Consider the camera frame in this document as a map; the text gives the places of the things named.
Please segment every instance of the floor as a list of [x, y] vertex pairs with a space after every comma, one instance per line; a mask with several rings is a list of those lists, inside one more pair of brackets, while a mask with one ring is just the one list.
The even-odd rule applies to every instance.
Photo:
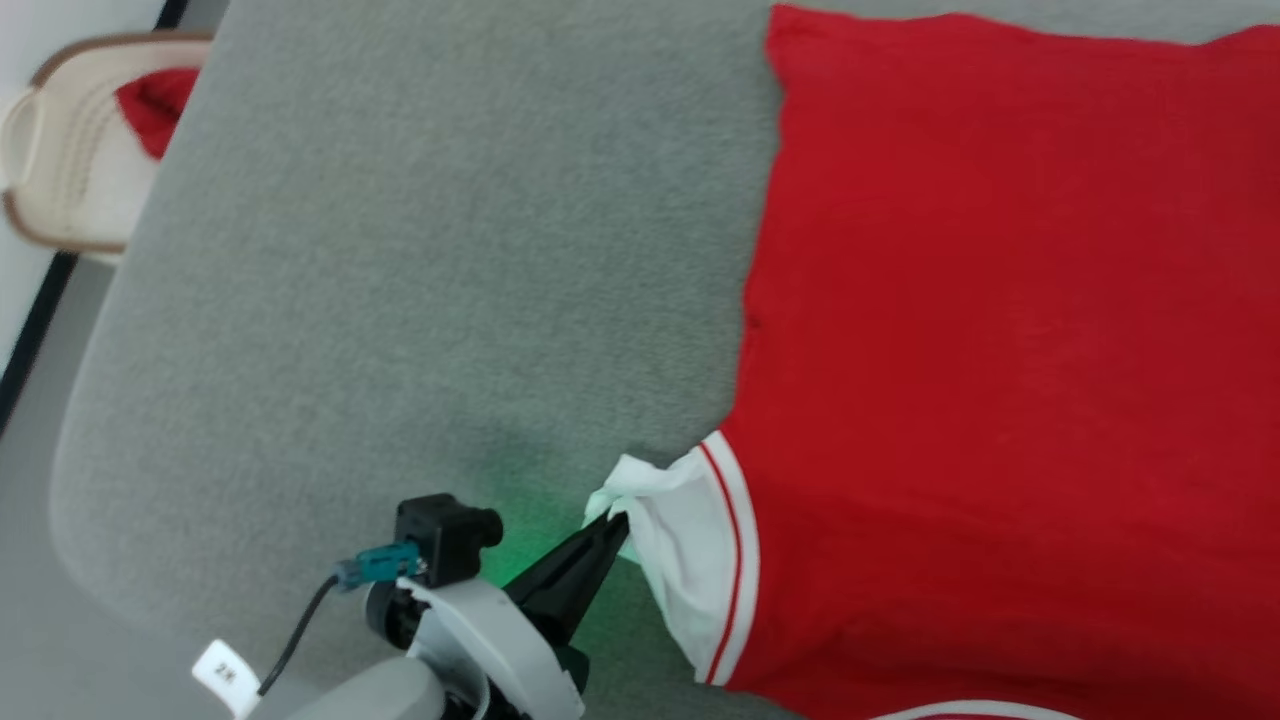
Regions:
[[[215, 27], [228, 0], [191, 0], [184, 26]], [[193, 641], [118, 623], [61, 570], [49, 533], [58, 430], [113, 270], [82, 261], [72, 275], [13, 421], [0, 438], [0, 703], [5, 717], [225, 720], [197, 685]], [[288, 675], [255, 719], [287, 717], [316, 694]]]

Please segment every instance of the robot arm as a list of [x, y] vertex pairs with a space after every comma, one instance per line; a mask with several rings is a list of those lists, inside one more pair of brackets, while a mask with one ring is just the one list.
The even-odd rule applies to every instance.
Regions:
[[600, 518], [498, 589], [477, 577], [480, 550], [502, 539], [497, 512], [452, 496], [401, 503], [396, 541], [425, 564], [376, 583], [366, 619], [406, 656], [292, 720], [577, 720], [590, 666], [570, 643], [627, 534], [626, 516]]

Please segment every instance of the red cloth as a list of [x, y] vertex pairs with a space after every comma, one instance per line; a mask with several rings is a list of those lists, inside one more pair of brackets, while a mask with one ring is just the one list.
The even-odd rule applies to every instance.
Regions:
[[1280, 28], [780, 6], [768, 51], [727, 687], [1280, 717]]
[[122, 86], [115, 91], [124, 120], [138, 136], [138, 142], [156, 160], [164, 158], [187, 108], [191, 88], [196, 86], [200, 68], [159, 70]]

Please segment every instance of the white wall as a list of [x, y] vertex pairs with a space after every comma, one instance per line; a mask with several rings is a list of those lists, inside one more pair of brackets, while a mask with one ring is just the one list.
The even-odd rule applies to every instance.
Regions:
[[[97, 35], [151, 29], [163, 8], [164, 0], [0, 0], [0, 111], [61, 47]], [[50, 258], [50, 251], [19, 241], [0, 223], [0, 368]]]

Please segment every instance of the gray fabric surface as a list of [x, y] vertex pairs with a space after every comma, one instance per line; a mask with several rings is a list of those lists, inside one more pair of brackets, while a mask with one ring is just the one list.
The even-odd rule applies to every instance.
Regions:
[[[1272, 3], [836, 0], [1207, 40]], [[239, 0], [74, 392], [54, 530], [128, 620], [265, 670], [406, 497], [492, 505], [511, 577], [618, 454], [728, 410], [776, 150], [764, 0]], [[643, 578], [582, 630], [593, 717], [780, 717], [696, 688]], [[385, 650], [330, 602], [291, 673]]]

